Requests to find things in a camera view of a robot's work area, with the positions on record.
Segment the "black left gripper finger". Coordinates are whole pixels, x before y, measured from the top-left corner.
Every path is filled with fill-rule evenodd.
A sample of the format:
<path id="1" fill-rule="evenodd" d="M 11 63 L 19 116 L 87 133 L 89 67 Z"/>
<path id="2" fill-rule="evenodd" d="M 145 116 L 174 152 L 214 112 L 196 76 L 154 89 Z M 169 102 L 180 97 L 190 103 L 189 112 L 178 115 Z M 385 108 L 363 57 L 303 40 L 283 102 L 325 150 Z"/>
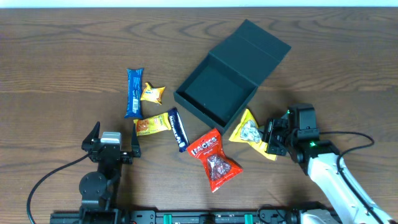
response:
<path id="1" fill-rule="evenodd" d="M 131 150 L 132 150 L 132 152 L 140 152 L 141 151 L 141 147 L 139 145 L 139 141 L 138 141 L 138 138 L 137 138 L 136 125 L 135 124 L 133 124 L 133 128 L 132 128 Z"/>
<path id="2" fill-rule="evenodd" d="M 82 143 L 91 144 L 93 141 L 98 139 L 99 133 L 100 133 L 100 122 L 97 121 L 93 129 L 90 131 L 90 133 L 87 135 L 87 137 L 83 140 Z"/>

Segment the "yellow Hacks candy bag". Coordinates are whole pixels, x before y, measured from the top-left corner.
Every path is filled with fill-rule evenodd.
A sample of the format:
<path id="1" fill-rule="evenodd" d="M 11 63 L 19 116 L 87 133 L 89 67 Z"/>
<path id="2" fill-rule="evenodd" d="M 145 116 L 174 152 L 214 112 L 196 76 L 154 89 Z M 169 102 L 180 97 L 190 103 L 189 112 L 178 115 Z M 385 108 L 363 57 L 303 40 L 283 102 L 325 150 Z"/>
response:
<path id="1" fill-rule="evenodd" d="M 240 119 L 239 124 L 235 127 L 234 131 L 229 137 L 229 141 L 247 143 L 266 159 L 275 161 L 277 159 L 277 156 L 274 154 L 268 154 L 266 152 L 268 143 L 265 143 L 260 137 L 258 127 L 259 126 L 257 125 L 254 116 L 252 115 L 250 110 L 246 108 Z"/>

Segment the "dark blue Cadbury chocolate bar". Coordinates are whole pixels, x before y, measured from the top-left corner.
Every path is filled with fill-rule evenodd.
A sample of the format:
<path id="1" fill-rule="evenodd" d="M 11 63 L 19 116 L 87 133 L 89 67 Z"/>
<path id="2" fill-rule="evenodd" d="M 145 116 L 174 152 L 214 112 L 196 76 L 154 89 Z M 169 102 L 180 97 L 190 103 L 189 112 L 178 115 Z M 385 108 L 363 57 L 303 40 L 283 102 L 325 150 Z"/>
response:
<path id="1" fill-rule="evenodd" d="M 179 152 L 185 152 L 189 146 L 189 140 L 183 127 L 183 122 L 176 108 L 168 110 L 168 118 L 171 130 L 178 144 Z"/>

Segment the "red Hacks candy bag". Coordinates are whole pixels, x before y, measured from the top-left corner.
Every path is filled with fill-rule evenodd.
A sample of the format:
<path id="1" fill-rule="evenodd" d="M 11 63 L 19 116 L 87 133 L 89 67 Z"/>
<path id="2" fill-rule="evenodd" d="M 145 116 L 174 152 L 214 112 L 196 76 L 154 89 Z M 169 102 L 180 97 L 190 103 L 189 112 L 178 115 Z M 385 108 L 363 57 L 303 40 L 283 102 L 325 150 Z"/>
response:
<path id="1" fill-rule="evenodd" d="M 202 163 L 213 193 L 243 172 L 237 163 L 226 157 L 221 134 L 216 128 L 191 143 L 187 152 Z"/>

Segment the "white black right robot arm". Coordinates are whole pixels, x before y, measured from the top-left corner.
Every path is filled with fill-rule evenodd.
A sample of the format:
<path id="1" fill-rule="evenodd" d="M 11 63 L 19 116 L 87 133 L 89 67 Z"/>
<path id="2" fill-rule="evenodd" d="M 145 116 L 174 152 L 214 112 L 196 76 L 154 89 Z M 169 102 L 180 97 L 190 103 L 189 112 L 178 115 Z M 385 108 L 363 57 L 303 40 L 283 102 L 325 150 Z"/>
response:
<path id="1" fill-rule="evenodd" d="M 305 208 L 287 214 L 287 223 L 395 223 L 365 192 L 348 170 L 344 154 L 331 140 L 322 140 L 315 108 L 299 103 L 281 118 L 269 118 L 258 129 L 266 152 L 288 154 L 325 194 L 333 207 Z"/>

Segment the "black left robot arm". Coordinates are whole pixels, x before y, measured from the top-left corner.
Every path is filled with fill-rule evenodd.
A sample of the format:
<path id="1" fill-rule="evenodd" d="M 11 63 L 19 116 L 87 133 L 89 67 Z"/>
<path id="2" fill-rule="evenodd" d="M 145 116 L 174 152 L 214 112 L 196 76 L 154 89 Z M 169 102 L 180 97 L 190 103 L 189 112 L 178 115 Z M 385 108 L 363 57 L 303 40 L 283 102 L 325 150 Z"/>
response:
<path id="1" fill-rule="evenodd" d="M 91 223 L 130 223 L 129 212 L 116 207 L 121 171 L 124 164 L 131 165 L 135 157 L 141 156 L 136 128 L 131 134 L 131 149 L 121 149 L 121 133 L 104 132 L 100 134 L 100 123 L 83 140 L 81 148 L 88 153 L 91 162 L 98 168 L 80 180 L 81 207 L 79 224 Z"/>

